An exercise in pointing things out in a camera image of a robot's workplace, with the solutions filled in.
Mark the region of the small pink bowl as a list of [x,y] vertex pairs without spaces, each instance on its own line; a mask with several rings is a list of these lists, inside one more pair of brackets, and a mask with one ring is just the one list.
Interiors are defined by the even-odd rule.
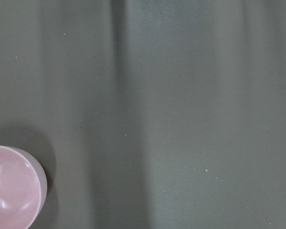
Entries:
[[38,160],[24,150],[0,146],[0,229],[28,229],[47,196]]

